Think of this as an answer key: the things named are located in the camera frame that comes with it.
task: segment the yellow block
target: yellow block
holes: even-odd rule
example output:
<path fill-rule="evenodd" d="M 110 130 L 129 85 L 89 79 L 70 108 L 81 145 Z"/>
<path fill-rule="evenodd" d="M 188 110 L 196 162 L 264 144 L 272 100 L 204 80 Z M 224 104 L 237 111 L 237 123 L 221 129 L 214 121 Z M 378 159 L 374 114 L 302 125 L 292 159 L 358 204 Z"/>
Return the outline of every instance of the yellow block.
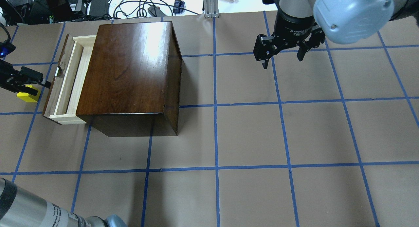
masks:
<path fill-rule="evenodd" d="M 17 97 L 20 98 L 21 100 L 24 100 L 25 102 L 28 102 L 28 103 L 36 103 L 39 99 L 39 95 L 41 94 L 41 91 L 39 89 L 35 88 L 33 85 L 26 85 L 26 87 L 36 89 L 36 91 L 38 91 L 36 96 L 33 96 L 32 94 L 28 94 L 28 93 L 19 92 L 17 94 Z"/>

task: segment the wooden drawer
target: wooden drawer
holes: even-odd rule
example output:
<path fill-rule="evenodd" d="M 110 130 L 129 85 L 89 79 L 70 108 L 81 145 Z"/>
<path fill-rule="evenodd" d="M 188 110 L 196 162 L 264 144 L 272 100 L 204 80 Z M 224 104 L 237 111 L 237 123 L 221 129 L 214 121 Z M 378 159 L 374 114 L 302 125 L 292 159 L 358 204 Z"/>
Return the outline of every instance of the wooden drawer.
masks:
<path fill-rule="evenodd" d="M 175 136 L 181 54 L 171 22 L 67 36 L 43 116 L 108 136 Z"/>

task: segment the wooden box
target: wooden box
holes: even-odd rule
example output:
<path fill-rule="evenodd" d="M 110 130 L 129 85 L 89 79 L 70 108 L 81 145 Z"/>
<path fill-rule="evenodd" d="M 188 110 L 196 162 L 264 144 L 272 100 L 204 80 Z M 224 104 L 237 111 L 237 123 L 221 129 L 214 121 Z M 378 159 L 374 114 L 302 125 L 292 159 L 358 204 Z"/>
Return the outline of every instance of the wooden box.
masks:
<path fill-rule="evenodd" d="M 107 136 L 178 133 L 181 54 L 171 22 L 101 25 L 67 36 L 43 116 Z"/>

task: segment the light blue cap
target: light blue cap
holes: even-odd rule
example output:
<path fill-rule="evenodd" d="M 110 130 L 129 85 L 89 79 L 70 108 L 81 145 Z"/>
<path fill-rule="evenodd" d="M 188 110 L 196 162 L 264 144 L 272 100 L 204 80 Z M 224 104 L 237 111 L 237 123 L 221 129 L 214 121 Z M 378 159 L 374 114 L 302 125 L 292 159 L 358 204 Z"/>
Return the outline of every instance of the light blue cap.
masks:
<path fill-rule="evenodd" d="M 109 227 L 127 227 L 124 221 L 115 214 L 106 218 L 106 222 L 108 223 Z"/>
<path fill-rule="evenodd" d="M 326 36 L 337 44 L 368 38 L 392 17 L 393 0 L 316 0 L 313 14 Z"/>

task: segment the gray tiled surface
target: gray tiled surface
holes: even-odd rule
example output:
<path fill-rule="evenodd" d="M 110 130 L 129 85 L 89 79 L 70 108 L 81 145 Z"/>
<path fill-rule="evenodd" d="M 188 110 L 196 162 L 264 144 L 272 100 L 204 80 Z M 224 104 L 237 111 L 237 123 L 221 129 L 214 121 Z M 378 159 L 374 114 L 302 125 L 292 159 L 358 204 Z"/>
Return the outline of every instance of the gray tiled surface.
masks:
<path fill-rule="evenodd" d="M 266 16 L 272 31 L 275 12 Z M 374 215 L 385 227 L 416 225 L 419 123 L 378 34 L 347 46 L 329 41 L 347 99 L 342 103 L 325 45 L 302 62 L 296 52 L 278 54 L 276 79 L 272 64 L 264 70 L 254 60 L 249 52 L 256 36 L 267 33 L 263 12 L 222 13 L 215 20 L 215 57 L 213 20 L 164 20 L 173 21 L 182 54 L 209 54 L 184 57 L 179 136 L 108 138 L 94 128 L 88 133 L 86 124 L 34 117 L 36 103 L 0 90 L 0 175 L 84 217 L 115 213 L 130 227 L 141 226 L 142 218 L 145 226 L 369 227 L 378 226 Z M 66 33 L 95 34 L 105 23 L 19 27 L 17 50 L 6 61 L 44 63 L 30 68 L 46 74 Z M 8 30 L 14 33 L 14 27 Z M 389 23 L 380 34 L 389 46 L 417 45 L 419 39 L 412 18 Z M 335 50 L 342 47 L 362 49 Z M 417 116 L 418 47 L 388 51 Z"/>

